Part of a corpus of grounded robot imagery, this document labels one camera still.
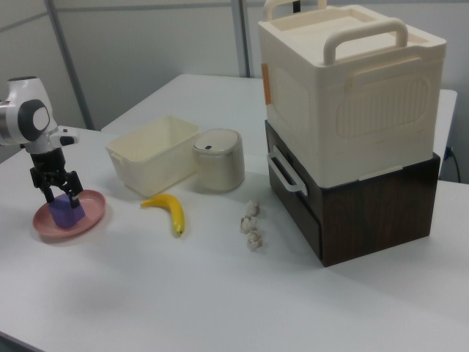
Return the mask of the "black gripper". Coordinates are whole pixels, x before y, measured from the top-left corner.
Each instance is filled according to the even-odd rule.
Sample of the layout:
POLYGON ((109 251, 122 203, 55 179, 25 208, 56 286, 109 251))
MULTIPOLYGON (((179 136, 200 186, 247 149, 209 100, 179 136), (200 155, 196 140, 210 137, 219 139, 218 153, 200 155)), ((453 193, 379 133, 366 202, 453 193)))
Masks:
POLYGON ((59 188, 66 193, 72 209, 81 205, 81 181, 76 171, 65 171, 65 158, 61 148, 40 154, 31 154, 34 167, 30 169, 35 188, 43 193, 47 203, 55 200, 51 183, 61 183, 59 188))

